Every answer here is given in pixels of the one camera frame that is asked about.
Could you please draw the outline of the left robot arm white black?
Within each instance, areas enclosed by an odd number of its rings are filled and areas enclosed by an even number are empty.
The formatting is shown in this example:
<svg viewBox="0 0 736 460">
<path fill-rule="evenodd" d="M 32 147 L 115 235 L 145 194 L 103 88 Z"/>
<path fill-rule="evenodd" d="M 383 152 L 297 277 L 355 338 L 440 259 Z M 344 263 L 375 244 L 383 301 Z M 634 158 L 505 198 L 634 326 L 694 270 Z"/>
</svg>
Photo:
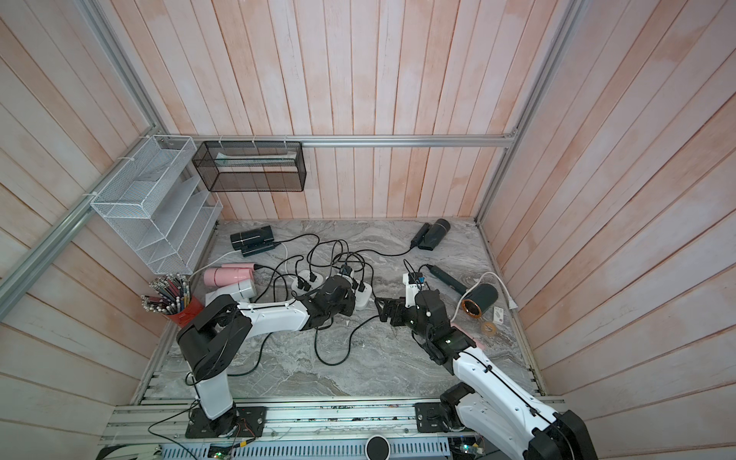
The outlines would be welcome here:
<svg viewBox="0 0 736 460">
<path fill-rule="evenodd" d="M 355 306 L 353 283 L 340 275 L 283 302 L 251 304 L 229 294 L 215 298 L 176 336 L 206 419 L 218 421 L 234 412 L 227 370 L 247 339 L 316 329 L 339 314 L 352 315 Z"/>
</svg>

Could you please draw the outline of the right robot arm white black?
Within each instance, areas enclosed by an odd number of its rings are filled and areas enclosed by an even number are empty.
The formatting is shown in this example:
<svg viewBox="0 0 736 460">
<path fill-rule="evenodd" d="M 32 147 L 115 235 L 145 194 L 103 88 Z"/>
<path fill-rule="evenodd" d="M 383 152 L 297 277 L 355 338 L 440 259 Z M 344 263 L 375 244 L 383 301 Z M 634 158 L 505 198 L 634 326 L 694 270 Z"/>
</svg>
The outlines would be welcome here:
<svg viewBox="0 0 736 460">
<path fill-rule="evenodd" d="M 548 406 L 501 371 L 466 333 L 450 323 L 438 291 L 376 299 L 379 319 L 408 327 L 429 358 L 459 379 L 444 392 L 429 423 L 442 431 L 469 429 L 510 459 L 596 459 L 586 423 Z"/>
</svg>

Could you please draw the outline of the far white power strip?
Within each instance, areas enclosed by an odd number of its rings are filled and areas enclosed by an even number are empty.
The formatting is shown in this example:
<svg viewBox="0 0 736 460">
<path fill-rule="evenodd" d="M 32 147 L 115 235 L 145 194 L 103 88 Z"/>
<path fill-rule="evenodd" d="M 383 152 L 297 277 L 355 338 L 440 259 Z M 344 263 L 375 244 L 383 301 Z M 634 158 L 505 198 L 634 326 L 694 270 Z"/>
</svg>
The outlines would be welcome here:
<svg viewBox="0 0 736 460">
<path fill-rule="evenodd" d="M 352 281 L 352 288 L 355 296 L 355 310 L 360 311 L 365 309 L 373 292 L 372 287 L 365 282 L 359 282 L 354 279 Z"/>
</svg>

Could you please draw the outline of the white power strip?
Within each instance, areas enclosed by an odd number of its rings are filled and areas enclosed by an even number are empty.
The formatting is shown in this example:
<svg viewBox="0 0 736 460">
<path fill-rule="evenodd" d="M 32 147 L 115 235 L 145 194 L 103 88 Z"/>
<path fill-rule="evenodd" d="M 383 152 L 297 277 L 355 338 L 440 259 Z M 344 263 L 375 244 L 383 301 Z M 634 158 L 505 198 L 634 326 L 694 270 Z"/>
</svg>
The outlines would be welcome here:
<svg viewBox="0 0 736 460">
<path fill-rule="evenodd" d="M 294 295 L 303 295 L 307 292 L 319 289 L 324 284 L 325 278 L 309 269 L 300 271 L 291 282 L 291 292 Z"/>
<path fill-rule="evenodd" d="M 372 287 L 365 282 L 359 282 L 354 279 L 352 281 L 352 288 L 355 296 L 355 310 L 360 311 L 365 309 L 373 292 Z"/>
</svg>

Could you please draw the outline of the near white power strip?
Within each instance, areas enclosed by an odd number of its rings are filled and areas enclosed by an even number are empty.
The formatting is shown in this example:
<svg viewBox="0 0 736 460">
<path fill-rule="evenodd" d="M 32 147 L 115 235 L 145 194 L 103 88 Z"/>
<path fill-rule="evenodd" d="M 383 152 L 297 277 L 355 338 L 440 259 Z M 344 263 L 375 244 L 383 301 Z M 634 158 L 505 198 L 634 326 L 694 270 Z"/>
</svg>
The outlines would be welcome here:
<svg viewBox="0 0 736 460">
<path fill-rule="evenodd" d="M 324 284 L 325 278 L 309 269 L 300 271 L 291 282 L 291 292 L 294 295 L 303 295 L 307 292 L 319 289 Z"/>
</svg>

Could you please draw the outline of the dark green hair dryer copper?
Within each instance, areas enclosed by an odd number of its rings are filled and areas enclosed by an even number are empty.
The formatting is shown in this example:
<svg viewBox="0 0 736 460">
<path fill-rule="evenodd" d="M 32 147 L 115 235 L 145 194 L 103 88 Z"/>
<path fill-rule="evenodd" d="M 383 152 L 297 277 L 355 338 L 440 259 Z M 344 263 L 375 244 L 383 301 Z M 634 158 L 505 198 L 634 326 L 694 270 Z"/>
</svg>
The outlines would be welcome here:
<svg viewBox="0 0 736 460">
<path fill-rule="evenodd" d="M 481 318 L 498 301 L 498 290 L 489 283 L 467 287 L 439 266 L 429 266 L 429 272 L 461 295 L 460 308 L 472 318 Z"/>
</svg>

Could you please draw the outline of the dark green folded hair dryer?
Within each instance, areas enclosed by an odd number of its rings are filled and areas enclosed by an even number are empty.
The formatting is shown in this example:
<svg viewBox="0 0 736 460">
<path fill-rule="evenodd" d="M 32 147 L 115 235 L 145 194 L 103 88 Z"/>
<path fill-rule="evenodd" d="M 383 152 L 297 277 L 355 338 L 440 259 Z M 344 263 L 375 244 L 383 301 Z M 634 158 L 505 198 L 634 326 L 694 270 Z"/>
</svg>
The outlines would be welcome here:
<svg viewBox="0 0 736 460">
<path fill-rule="evenodd" d="M 410 242 L 411 248 L 433 251 L 442 239 L 450 232 L 452 226 L 444 218 L 439 218 L 435 223 L 424 223 Z"/>
</svg>

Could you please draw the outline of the black folded hair dryer left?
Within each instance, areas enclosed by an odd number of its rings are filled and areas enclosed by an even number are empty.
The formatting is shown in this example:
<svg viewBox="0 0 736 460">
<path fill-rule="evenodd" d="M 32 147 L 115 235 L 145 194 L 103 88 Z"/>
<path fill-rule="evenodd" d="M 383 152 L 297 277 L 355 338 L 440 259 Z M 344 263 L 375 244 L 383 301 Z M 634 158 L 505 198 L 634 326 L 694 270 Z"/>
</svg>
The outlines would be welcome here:
<svg viewBox="0 0 736 460">
<path fill-rule="evenodd" d="M 230 236 L 230 242 L 243 257 L 270 251 L 277 245 L 270 225 L 234 233 Z"/>
</svg>

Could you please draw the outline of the pink hair dryer left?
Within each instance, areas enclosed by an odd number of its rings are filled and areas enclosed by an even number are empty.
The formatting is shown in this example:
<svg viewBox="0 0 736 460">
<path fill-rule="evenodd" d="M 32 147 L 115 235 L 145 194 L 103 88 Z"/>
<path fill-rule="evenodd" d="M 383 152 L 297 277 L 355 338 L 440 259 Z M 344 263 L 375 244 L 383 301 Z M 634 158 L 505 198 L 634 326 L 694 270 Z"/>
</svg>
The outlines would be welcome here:
<svg viewBox="0 0 736 460">
<path fill-rule="evenodd" d="M 223 264 L 216 268 L 207 268 L 203 280 L 207 287 L 222 288 L 254 277 L 255 264 Z"/>
</svg>

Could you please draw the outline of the black round sensor puck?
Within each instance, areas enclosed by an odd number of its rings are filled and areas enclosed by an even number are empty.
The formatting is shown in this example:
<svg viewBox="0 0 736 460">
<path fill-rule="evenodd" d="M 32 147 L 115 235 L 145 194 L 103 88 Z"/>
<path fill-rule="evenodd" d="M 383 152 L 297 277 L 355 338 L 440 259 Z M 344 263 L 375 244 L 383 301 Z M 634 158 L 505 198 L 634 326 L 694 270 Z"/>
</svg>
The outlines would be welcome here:
<svg viewBox="0 0 736 460">
<path fill-rule="evenodd" d="M 368 460 L 388 460 L 390 458 L 390 445 L 387 439 L 379 434 L 371 436 L 366 441 L 364 451 Z"/>
</svg>

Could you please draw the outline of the red cup of pencils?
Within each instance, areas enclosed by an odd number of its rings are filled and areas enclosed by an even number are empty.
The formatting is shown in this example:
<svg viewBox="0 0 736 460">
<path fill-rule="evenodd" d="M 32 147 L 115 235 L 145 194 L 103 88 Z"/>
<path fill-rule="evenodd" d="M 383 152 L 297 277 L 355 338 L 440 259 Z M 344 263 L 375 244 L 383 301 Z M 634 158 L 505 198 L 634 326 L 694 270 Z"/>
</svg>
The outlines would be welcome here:
<svg viewBox="0 0 736 460">
<path fill-rule="evenodd" d="M 141 296 L 143 309 L 165 316 L 180 328 L 186 327 L 204 310 L 204 305 L 194 295 L 189 275 L 162 275 L 151 281 L 149 287 L 154 295 Z"/>
</svg>

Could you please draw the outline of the black mesh wall basket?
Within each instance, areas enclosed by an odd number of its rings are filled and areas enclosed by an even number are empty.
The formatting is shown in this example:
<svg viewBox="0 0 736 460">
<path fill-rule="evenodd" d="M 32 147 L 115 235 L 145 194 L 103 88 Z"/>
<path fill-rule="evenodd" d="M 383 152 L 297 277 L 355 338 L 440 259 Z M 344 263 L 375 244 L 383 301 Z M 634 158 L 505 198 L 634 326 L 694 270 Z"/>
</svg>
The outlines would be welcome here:
<svg viewBox="0 0 736 460">
<path fill-rule="evenodd" d="M 298 142 L 204 141 L 193 164 L 207 189 L 215 193 L 299 193 L 307 178 Z"/>
</svg>

